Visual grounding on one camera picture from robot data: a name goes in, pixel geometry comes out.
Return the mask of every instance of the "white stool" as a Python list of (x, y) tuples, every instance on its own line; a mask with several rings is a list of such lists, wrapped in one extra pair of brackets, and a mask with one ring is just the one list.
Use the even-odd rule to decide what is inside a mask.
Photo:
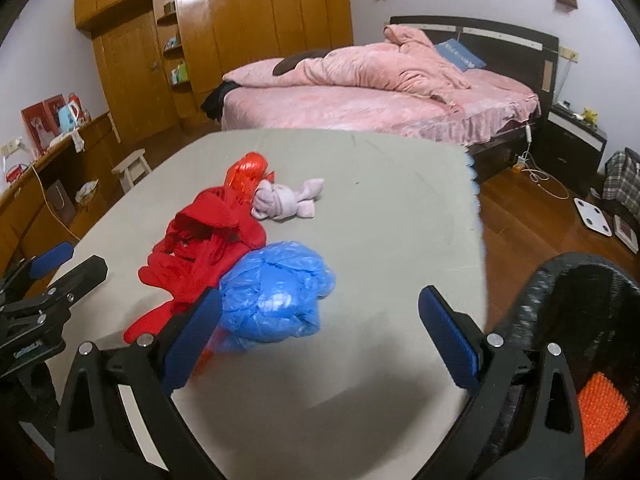
[(146, 162), (145, 150), (136, 150), (111, 170), (120, 179), (122, 190), (126, 193), (135, 186), (135, 181), (144, 174), (151, 174), (151, 167)]

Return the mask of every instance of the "plaid cloth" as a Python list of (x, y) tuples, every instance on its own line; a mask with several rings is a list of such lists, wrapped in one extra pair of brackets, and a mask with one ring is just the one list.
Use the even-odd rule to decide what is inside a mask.
[(625, 152), (616, 152), (605, 164), (602, 198), (616, 200), (640, 222), (640, 164)]

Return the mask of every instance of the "blue gripper pad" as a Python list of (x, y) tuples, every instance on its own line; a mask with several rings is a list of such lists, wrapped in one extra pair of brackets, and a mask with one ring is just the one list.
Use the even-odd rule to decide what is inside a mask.
[(171, 395), (189, 380), (198, 358), (222, 316), (222, 296), (210, 288), (198, 298), (194, 313), (164, 356), (162, 391)]
[(453, 312), (431, 285), (420, 293), (418, 312), (456, 385), (465, 390), (476, 389), (479, 385), (480, 356), (455, 319), (456, 316), (465, 315)]
[(33, 280), (44, 278), (50, 272), (56, 270), (60, 265), (68, 262), (74, 255), (74, 247), (69, 242), (62, 242), (52, 250), (47, 251), (42, 256), (38, 256), (31, 262), (29, 277)]

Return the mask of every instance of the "red picture frame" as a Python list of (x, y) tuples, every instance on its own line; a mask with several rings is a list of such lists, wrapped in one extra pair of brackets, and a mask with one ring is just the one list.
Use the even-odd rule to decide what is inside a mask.
[(60, 108), (66, 105), (64, 96), (62, 94), (58, 94), (53, 97), (50, 97), (49, 99), (45, 99), (42, 103), (44, 104), (45, 112), (49, 116), (50, 123), (51, 124), (55, 123), (55, 125), (58, 128), (55, 131), (55, 134), (56, 135), (59, 134), (60, 133), (60, 117), (58, 116), (58, 113), (60, 111)]
[(60, 134), (56, 123), (50, 118), (50, 112), (47, 113), (44, 103), (38, 103), (22, 110), (22, 120), (38, 155), (43, 155), (49, 143)]

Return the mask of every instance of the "white wall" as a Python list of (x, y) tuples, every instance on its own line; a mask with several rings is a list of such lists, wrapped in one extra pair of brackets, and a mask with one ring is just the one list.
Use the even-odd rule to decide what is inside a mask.
[[(351, 0), (357, 44), (380, 41), (393, 15), (443, 14), (513, 23), (553, 34), (578, 51), (562, 99), (576, 110), (594, 108), (609, 136), (604, 160), (629, 146), (640, 151), (640, 46), (611, 0), (578, 0), (571, 13), (554, 0)], [(560, 61), (560, 73), (565, 60)]]
[[(20, 111), (57, 94), (75, 92), (94, 117), (108, 110), (91, 40), (74, 25), (74, 0), (29, 0), (0, 46), (0, 66), (0, 145), (23, 136), (31, 146)], [(19, 162), (30, 158), (8, 159)]]

